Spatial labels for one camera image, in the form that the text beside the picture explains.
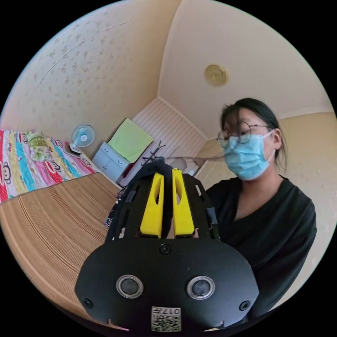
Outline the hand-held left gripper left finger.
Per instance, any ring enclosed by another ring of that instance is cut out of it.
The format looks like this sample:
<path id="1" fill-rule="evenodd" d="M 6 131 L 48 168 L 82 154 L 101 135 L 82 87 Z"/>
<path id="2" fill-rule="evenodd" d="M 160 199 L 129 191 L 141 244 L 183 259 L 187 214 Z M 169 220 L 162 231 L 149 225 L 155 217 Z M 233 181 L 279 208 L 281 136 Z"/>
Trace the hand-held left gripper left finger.
<path id="1" fill-rule="evenodd" d="M 161 238 L 163 207 L 164 176 L 159 173 L 155 173 L 140 225 L 140 233 L 143 236 Z"/>

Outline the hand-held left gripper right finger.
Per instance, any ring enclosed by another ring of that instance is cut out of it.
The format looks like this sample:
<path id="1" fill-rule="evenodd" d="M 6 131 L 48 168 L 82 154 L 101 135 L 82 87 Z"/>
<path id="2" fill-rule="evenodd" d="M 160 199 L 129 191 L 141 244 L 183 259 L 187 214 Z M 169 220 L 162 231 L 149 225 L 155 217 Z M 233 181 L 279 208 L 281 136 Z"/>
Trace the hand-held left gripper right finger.
<path id="1" fill-rule="evenodd" d="M 172 170 L 173 227 L 175 236 L 193 236 L 195 232 L 187 191 L 181 170 Z"/>

